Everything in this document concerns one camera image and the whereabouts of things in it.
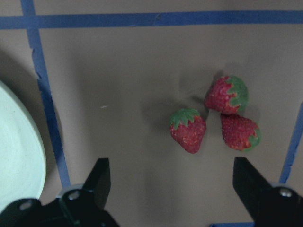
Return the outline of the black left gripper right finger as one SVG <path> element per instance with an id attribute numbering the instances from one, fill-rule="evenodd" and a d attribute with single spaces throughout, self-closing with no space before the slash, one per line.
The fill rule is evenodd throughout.
<path id="1" fill-rule="evenodd" d="M 245 157 L 236 157 L 232 185 L 254 222 L 273 219 L 274 188 Z"/>

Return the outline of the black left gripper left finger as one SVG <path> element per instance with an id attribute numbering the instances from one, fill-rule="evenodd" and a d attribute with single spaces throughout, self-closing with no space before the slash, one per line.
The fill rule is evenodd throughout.
<path id="1" fill-rule="evenodd" d="M 110 165 L 108 158 L 99 158 L 88 175 L 83 190 L 93 194 L 96 206 L 103 210 L 111 188 Z"/>

